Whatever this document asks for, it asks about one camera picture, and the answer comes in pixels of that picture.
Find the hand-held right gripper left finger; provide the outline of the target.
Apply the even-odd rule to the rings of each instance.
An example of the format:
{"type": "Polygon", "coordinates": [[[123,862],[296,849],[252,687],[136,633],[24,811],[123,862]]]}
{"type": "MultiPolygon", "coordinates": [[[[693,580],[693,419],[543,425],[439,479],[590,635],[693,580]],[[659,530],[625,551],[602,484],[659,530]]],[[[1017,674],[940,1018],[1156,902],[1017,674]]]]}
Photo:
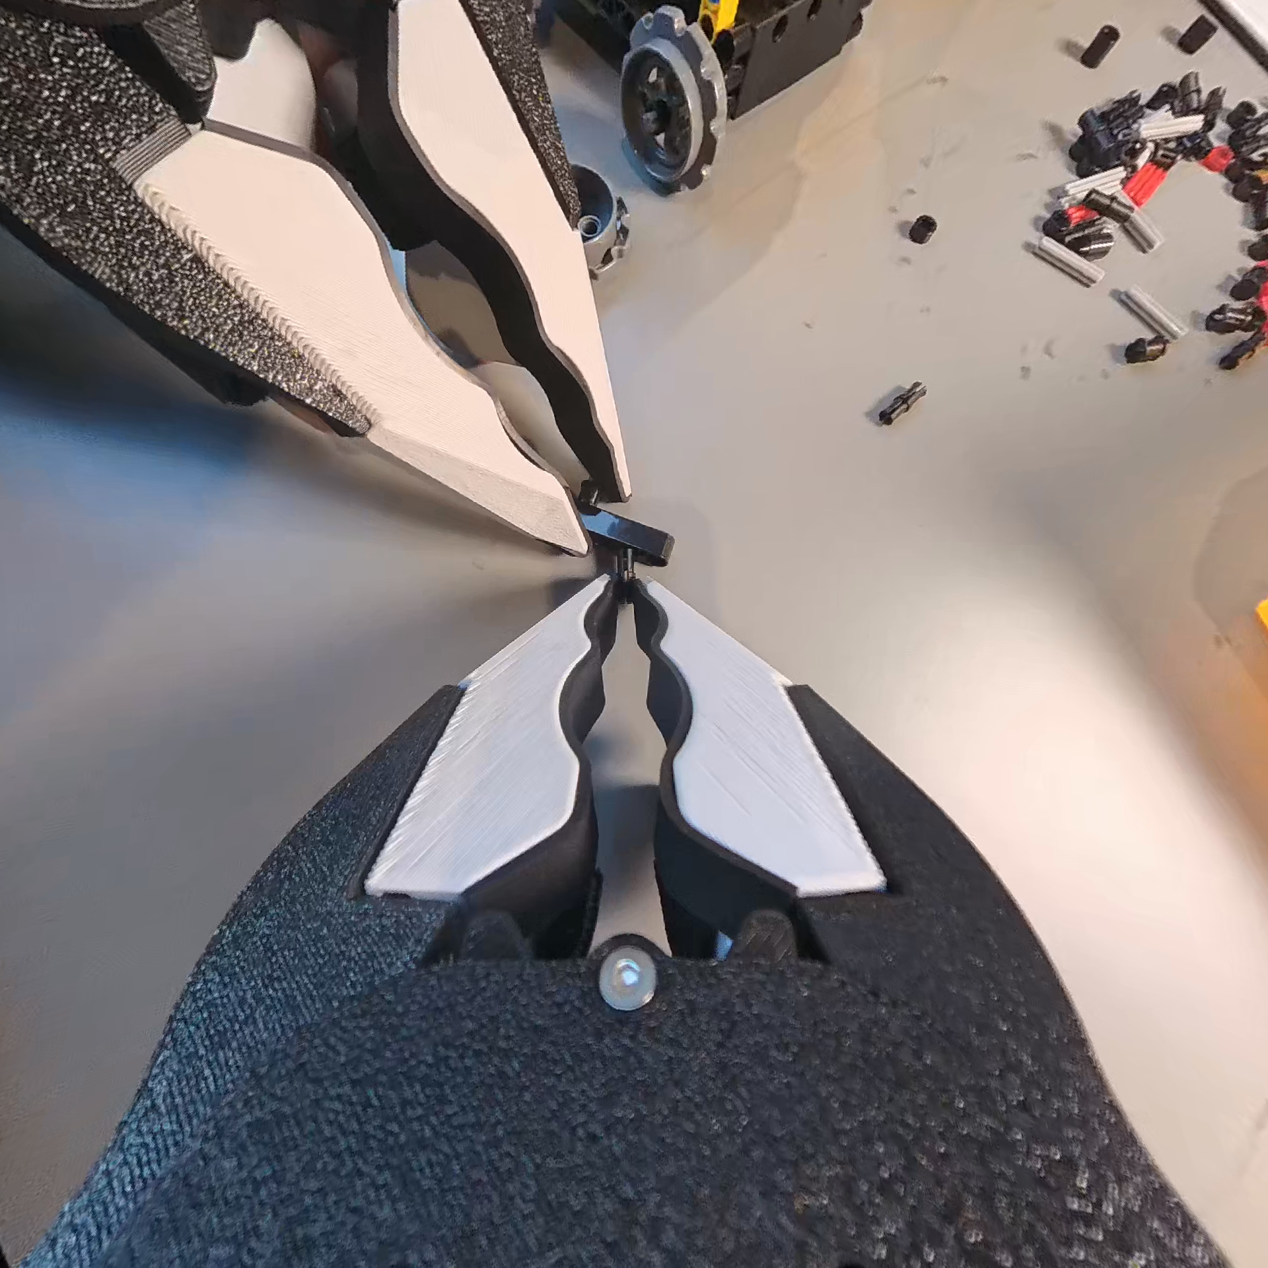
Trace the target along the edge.
{"type": "Polygon", "coordinates": [[[459,684],[368,872],[368,896],[564,906],[594,865],[584,742],[605,705],[613,579],[599,577],[459,684]]]}

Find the pile of black brick parts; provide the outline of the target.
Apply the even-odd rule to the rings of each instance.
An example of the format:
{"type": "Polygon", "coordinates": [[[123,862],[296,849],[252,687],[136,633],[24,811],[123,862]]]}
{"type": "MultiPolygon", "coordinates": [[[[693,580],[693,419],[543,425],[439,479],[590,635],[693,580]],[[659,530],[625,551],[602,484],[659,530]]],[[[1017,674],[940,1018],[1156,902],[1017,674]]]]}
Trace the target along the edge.
{"type": "Polygon", "coordinates": [[[1234,339],[1216,367],[1239,370],[1266,346],[1266,114],[1263,100],[1225,103],[1225,88],[1203,90],[1195,71],[1133,90],[1085,111],[1067,159],[1073,180],[1052,195],[1026,251],[1087,290],[1105,278],[1118,244],[1150,256],[1164,245],[1148,215],[1174,171],[1192,167],[1216,177],[1241,213],[1250,241],[1247,265],[1209,310],[1201,328],[1234,339]]]}

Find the thin black holed brick beam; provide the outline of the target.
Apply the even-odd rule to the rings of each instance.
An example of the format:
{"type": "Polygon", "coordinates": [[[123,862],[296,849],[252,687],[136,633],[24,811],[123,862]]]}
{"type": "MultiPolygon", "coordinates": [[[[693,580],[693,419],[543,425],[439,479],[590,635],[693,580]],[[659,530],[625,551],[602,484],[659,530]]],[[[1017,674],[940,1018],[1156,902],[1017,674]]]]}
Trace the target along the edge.
{"type": "Polygon", "coordinates": [[[640,568],[661,570],[671,562],[674,536],[625,515],[579,505],[578,517],[596,553],[596,567],[613,582],[614,595],[629,603],[640,568]]]}

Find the grey toothed brick wheel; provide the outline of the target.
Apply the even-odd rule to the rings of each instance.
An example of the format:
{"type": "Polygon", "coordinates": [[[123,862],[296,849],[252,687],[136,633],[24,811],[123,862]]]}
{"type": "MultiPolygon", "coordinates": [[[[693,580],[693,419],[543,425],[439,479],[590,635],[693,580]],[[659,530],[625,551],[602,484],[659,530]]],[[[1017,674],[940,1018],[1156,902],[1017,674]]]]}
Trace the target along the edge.
{"type": "Polygon", "coordinates": [[[623,260],[629,244],[628,206],[594,170],[572,167],[579,201],[578,233],[591,280],[623,260]]]}

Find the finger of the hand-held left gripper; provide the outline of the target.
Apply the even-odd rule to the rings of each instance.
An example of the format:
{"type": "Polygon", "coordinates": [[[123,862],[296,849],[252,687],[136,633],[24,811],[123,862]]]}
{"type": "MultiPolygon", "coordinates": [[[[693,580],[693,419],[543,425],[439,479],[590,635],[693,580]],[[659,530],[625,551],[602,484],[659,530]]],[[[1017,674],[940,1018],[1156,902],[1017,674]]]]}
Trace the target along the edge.
{"type": "Polygon", "coordinates": [[[501,524],[590,553],[573,500],[419,321],[385,236],[314,153],[210,121],[151,138],[136,192],[351,404],[367,441],[501,524]]]}
{"type": "Polygon", "coordinates": [[[511,360],[545,391],[600,496],[629,468],[581,238],[463,4],[397,4],[385,17],[386,141],[422,200],[427,233],[489,304],[511,360]]]}

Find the yellow toy brick vehicle model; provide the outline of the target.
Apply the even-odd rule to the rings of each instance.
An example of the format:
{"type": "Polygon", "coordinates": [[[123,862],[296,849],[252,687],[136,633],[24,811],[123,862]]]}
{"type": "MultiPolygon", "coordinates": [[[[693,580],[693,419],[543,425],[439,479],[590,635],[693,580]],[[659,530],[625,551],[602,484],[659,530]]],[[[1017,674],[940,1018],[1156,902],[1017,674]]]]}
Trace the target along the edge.
{"type": "Polygon", "coordinates": [[[563,22],[613,70],[628,159],[664,197],[699,188],[726,126],[833,61],[868,2],[546,2],[543,41],[563,22]]]}

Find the grey desk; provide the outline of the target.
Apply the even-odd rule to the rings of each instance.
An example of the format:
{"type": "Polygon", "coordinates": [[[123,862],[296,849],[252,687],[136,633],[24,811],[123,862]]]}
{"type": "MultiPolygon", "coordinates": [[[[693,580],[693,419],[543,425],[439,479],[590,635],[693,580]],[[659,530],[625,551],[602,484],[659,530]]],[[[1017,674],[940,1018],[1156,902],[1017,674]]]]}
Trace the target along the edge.
{"type": "MultiPolygon", "coordinates": [[[[1186,65],[1265,94],[1225,34],[1174,49],[1192,13],[875,4],[670,200],[631,179],[613,71],[563,29],[543,62],[569,153],[628,200],[596,305],[661,577],[961,826],[1158,1164],[1265,1265],[1265,357],[1221,372],[1200,330],[1242,222],[1185,167],[1164,245],[1118,244],[1097,289],[1025,248],[1090,103],[1186,65]]],[[[222,408],[3,238],[9,1259],[267,853],[587,573],[222,408]]]]}

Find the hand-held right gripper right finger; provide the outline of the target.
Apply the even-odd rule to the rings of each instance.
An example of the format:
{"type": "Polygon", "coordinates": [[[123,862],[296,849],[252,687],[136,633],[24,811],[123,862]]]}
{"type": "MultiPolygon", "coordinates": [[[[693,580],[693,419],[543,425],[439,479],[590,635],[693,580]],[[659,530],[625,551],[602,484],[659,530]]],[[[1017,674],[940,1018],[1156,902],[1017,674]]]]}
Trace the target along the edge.
{"type": "Polygon", "coordinates": [[[647,708],[665,742],[655,861],[680,906],[794,906],[886,881],[768,662],[656,582],[638,585],[647,708]]]}

